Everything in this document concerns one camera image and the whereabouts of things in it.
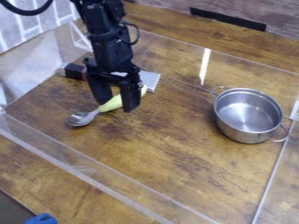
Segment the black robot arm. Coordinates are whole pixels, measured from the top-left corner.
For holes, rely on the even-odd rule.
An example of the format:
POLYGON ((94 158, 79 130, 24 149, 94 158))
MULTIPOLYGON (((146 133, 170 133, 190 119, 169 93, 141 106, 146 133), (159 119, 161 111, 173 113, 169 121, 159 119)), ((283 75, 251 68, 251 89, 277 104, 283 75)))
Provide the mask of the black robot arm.
POLYGON ((94 97, 104 105, 114 97, 111 85, 120 88, 123 109, 131 112, 142 101, 141 67, 132 63, 138 38, 131 40, 122 0, 71 0, 88 30, 94 57, 84 59, 94 97))

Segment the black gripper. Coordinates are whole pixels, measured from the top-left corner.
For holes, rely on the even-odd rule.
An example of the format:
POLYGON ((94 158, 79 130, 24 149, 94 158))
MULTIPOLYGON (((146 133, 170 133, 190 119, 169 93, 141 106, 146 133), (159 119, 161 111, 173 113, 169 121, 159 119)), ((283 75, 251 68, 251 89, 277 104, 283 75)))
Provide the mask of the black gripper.
MULTIPOLYGON (((132 45, 139 38, 131 40, 127 27, 108 29, 88 29, 88 40, 92 46, 94 58, 86 60, 88 69, 88 86, 95 100, 104 105, 112 98, 110 83, 119 83, 114 73, 138 74, 141 68, 134 64, 132 45)), ((124 80, 120 83, 123 110, 130 113, 141 105, 142 82, 124 80)))

